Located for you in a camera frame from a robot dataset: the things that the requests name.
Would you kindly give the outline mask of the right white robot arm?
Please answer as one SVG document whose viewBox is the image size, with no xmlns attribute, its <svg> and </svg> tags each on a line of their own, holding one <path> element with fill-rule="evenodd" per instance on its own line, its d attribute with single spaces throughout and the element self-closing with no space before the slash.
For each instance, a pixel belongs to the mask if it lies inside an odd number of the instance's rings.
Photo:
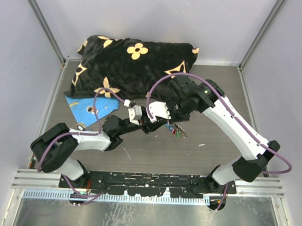
<svg viewBox="0 0 302 226">
<path fill-rule="evenodd" d="M 277 155 L 280 144 L 257 133 L 234 109 L 224 91 L 212 80 L 196 84 L 189 76 L 178 75 L 170 83 L 177 95 L 167 101 L 170 116 L 184 118 L 198 111 L 211 119 L 235 144 L 241 156 L 219 165 L 206 178 L 213 193 L 220 192 L 227 183 L 236 180 L 253 182 L 268 162 Z"/>
</svg>

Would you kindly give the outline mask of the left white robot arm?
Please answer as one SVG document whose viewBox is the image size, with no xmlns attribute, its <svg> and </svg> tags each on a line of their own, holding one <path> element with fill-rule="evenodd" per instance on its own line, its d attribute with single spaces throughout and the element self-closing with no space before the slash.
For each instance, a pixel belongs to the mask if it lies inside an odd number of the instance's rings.
<svg viewBox="0 0 302 226">
<path fill-rule="evenodd" d="M 164 119 L 151 122 L 143 116 L 138 120 L 138 124 L 134 124 L 128 118 L 121 119 L 110 115 L 105 119 L 102 130 L 97 132 L 70 129 L 61 122 L 34 140 L 30 148 L 42 172 L 59 172 L 63 178 L 69 179 L 72 186 L 83 188 L 90 177 L 84 165 L 71 158 L 74 151 L 112 151 L 123 142 L 121 135 L 137 130 L 149 134 L 158 130 L 166 122 Z"/>
</svg>

